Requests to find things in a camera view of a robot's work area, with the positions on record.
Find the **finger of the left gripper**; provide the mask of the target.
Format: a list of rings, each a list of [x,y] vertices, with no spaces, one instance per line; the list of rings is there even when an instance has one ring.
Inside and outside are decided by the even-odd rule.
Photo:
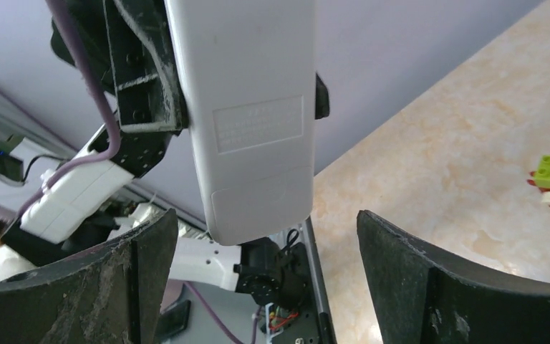
[[[164,1],[104,1],[103,8],[121,130],[179,134],[188,110]]]
[[[327,118],[330,114],[329,91],[319,74],[316,74],[315,119]]]

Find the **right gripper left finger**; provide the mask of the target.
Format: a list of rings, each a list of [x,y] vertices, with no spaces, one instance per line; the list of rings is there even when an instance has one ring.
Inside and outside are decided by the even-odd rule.
[[[0,282],[0,343],[155,343],[177,240],[170,209]]]

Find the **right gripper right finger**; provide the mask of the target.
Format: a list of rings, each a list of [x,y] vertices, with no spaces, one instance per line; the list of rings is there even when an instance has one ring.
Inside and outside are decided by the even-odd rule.
[[[465,259],[368,210],[357,236],[384,343],[550,343],[550,283]]]

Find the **white remote control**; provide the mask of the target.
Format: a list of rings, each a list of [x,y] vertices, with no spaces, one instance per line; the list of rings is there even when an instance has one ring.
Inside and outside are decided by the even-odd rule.
[[[312,211],[314,1],[167,1],[210,235],[231,246]]]

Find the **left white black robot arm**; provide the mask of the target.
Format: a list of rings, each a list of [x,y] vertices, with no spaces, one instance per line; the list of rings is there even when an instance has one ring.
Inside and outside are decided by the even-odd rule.
[[[128,186],[189,134],[210,242],[178,246],[170,277],[302,306],[308,279],[271,234],[309,217],[314,122],[329,114],[315,66],[314,1],[49,1],[52,48],[74,65],[103,126],[47,171],[17,229],[38,266],[143,222]]]

